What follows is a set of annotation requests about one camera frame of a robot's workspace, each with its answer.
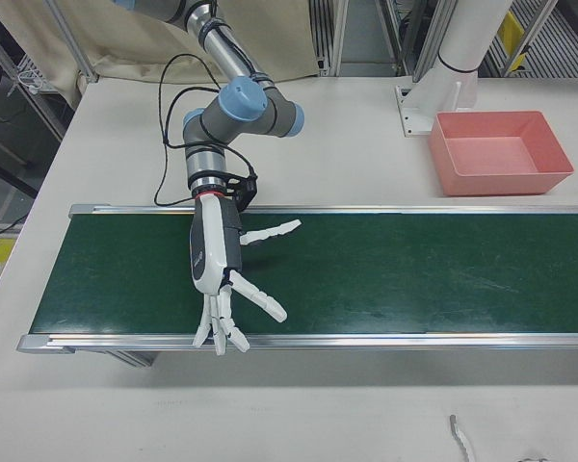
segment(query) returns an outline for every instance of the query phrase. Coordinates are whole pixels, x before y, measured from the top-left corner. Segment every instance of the black cable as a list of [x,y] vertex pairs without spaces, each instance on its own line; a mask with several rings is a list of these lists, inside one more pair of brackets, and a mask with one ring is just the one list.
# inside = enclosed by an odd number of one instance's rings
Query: black cable
[[163,142],[163,150],[165,153],[165,166],[163,168],[163,176],[161,178],[161,182],[158,186],[158,189],[156,190],[156,193],[154,194],[154,204],[159,206],[159,207],[170,207],[172,205],[177,205],[180,204],[182,202],[186,202],[188,200],[192,200],[193,197],[185,197],[183,199],[179,199],[173,202],[159,202],[158,200],[158,196],[161,192],[161,190],[163,189],[163,185],[165,184],[165,180],[167,179],[167,171],[168,171],[168,167],[169,167],[169,153],[168,153],[168,148],[169,149],[188,149],[191,147],[209,147],[209,148],[218,148],[218,149],[222,149],[222,150],[227,150],[229,152],[231,152],[232,154],[234,154],[235,156],[237,156],[242,162],[245,163],[245,165],[247,166],[247,168],[249,169],[249,175],[251,178],[255,179],[257,178],[257,175],[254,171],[254,167],[252,166],[252,164],[249,162],[249,160],[239,151],[237,151],[236,149],[228,146],[225,143],[222,142],[215,142],[215,141],[195,141],[195,142],[185,142],[183,144],[171,144],[170,140],[169,140],[169,128],[170,128],[170,121],[171,121],[171,115],[173,113],[173,108],[175,107],[175,104],[177,103],[177,101],[179,100],[180,97],[182,97],[184,94],[186,94],[187,92],[190,91],[195,91],[195,90],[199,90],[199,91],[209,91],[209,92],[214,92],[214,93],[218,93],[219,90],[216,89],[210,89],[207,87],[198,87],[198,86],[194,86],[194,87],[187,87],[184,90],[181,90],[171,101],[170,103],[170,108],[168,110],[167,116],[165,118],[165,124],[163,124],[163,107],[162,107],[162,101],[163,101],[163,83],[165,82],[165,75],[167,74],[167,70],[169,69],[170,65],[173,64],[173,62],[182,56],[190,56],[190,57],[194,57],[196,59],[199,60],[199,62],[201,64],[203,64],[203,66],[205,67],[205,69],[208,72],[208,75],[212,78],[212,80],[214,81],[214,83],[216,84],[216,86],[220,89],[221,86],[219,85],[219,83],[216,81],[216,79],[214,79],[212,73],[210,72],[210,69],[208,68],[208,66],[205,64],[205,62],[199,58],[196,55],[192,55],[190,53],[182,53],[180,55],[176,55],[173,58],[170,59],[170,61],[165,65],[165,68],[163,69],[163,72],[161,74],[161,80],[159,81],[159,87],[158,87],[158,120],[159,120],[159,126],[161,128],[161,137],[162,137],[162,142]]
[[13,115],[9,115],[9,117],[7,117],[4,120],[0,120],[0,123],[11,123],[13,122],[16,118],[18,118],[19,116],[21,116],[23,113],[25,113],[27,111],[27,105],[23,105],[21,107],[21,109],[19,111],[17,111],[15,114]]
[[170,104],[170,108],[167,111],[167,116],[165,117],[165,131],[163,133],[163,141],[169,138],[169,130],[170,130],[170,120],[171,114],[173,113],[173,108],[175,107],[175,103],[177,103],[178,99],[180,99],[184,94],[188,93],[189,91],[208,91],[211,93],[218,93],[219,91],[216,89],[208,89],[207,87],[188,87],[187,89],[182,90],[178,93]]
[[13,223],[11,223],[9,226],[7,226],[6,228],[4,228],[3,230],[0,230],[0,235],[6,233],[7,231],[9,231],[10,229],[14,228],[17,226],[17,224],[22,221],[23,219],[26,219],[28,217],[28,214],[24,215],[23,217],[19,217],[18,219],[16,219]]
[[[173,202],[159,202],[159,200],[158,200],[158,196],[161,193],[161,190],[163,189],[163,185],[165,185],[165,180],[167,179],[167,170],[169,167],[169,154],[167,152],[168,146],[165,143],[166,130],[163,126],[163,107],[162,107],[163,83],[165,82],[165,76],[167,74],[168,69],[170,68],[170,65],[172,65],[175,62],[175,60],[177,60],[178,58],[182,58],[182,57],[189,57],[189,58],[194,58],[194,59],[198,60],[201,63],[201,65],[203,65],[203,67],[205,68],[205,71],[210,76],[210,79],[212,80],[212,82],[214,82],[214,85],[216,85],[219,90],[221,89],[221,85],[214,78],[214,75],[212,74],[212,71],[210,70],[208,65],[205,63],[205,61],[202,58],[200,58],[197,55],[194,55],[192,53],[180,53],[178,55],[175,55],[173,58],[171,58],[169,60],[169,62],[167,64],[165,64],[165,67],[163,68],[163,72],[161,73],[161,80],[158,83],[158,123],[159,123],[159,126],[161,127],[161,137],[163,140],[163,149],[165,151],[165,167],[163,168],[163,176],[161,178],[160,184],[158,185],[158,189],[156,190],[156,193],[154,194],[154,204],[159,206],[159,207],[170,207],[171,205],[177,205],[177,204],[180,204],[182,202],[186,202],[187,200],[192,199],[192,197],[186,197],[184,199],[176,200]],[[171,102],[171,109],[173,109],[173,106],[175,105],[175,101],[177,101],[177,98],[179,96],[181,96],[182,94],[184,94],[185,92],[186,91],[180,92],[178,94],[178,96],[176,96],[174,98],[174,101]]]
[[254,68],[254,64],[252,63],[252,61],[249,59],[249,57],[247,56],[247,54],[233,41],[231,40],[231,38],[229,38],[221,29],[221,27],[216,27],[216,32],[219,34],[219,37],[221,37],[221,39],[224,40],[224,42],[227,44],[227,46],[229,48],[231,48],[231,50],[233,50],[233,52],[238,55],[238,58],[240,58],[240,60],[242,61],[242,63],[247,67],[247,69],[250,72],[250,75],[255,74],[257,71]]

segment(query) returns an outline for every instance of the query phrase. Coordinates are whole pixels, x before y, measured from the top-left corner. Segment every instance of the robotic hand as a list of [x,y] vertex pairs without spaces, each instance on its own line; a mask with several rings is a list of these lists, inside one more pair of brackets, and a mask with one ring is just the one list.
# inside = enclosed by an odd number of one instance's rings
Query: robotic hand
[[196,199],[191,227],[191,269],[203,293],[203,314],[194,345],[212,329],[217,354],[226,339],[246,351],[249,342],[231,317],[231,291],[245,296],[278,322],[287,318],[280,304],[241,274],[240,245],[263,241],[296,229],[298,220],[243,234],[239,212],[257,193],[256,174],[230,174],[224,153],[244,133],[279,138],[298,135],[304,124],[299,104],[285,99],[274,81],[234,37],[217,0],[114,0],[127,10],[165,21],[197,38],[229,81],[206,108],[184,117],[188,187]]
[[224,354],[226,339],[240,351],[247,351],[249,341],[231,317],[232,290],[278,322],[285,321],[287,313],[276,300],[242,276],[240,245],[290,233],[301,223],[296,219],[275,228],[242,234],[233,200],[217,192],[207,192],[197,197],[195,207],[191,227],[191,269],[195,287],[203,293],[203,313],[193,345],[201,347],[212,329],[216,354]]

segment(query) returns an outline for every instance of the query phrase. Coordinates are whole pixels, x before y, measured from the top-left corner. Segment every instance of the conveyor belt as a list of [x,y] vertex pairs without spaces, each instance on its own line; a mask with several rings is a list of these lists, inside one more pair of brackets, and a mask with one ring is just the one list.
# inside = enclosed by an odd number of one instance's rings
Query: conveyor belt
[[[526,28],[539,4],[539,0],[516,0],[512,12]],[[490,55],[498,68],[505,65],[507,54],[499,38],[490,47]],[[514,72],[511,77],[578,78],[578,37],[559,10],[555,9],[544,23],[525,63],[527,70]]]

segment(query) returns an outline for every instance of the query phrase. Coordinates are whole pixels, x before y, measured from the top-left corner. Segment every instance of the small metal part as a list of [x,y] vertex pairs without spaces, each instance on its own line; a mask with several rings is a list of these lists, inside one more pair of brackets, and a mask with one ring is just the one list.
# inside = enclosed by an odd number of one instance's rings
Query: small metal part
[[462,459],[464,462],[475,462],[475,455],[473,454],[473,449],[471,444],[467,439],[466,435],[460,430],[458,419],[454,414],[450,416],[450,427],[452,430],[452,436],[459,444],[460,452],[462,452]]

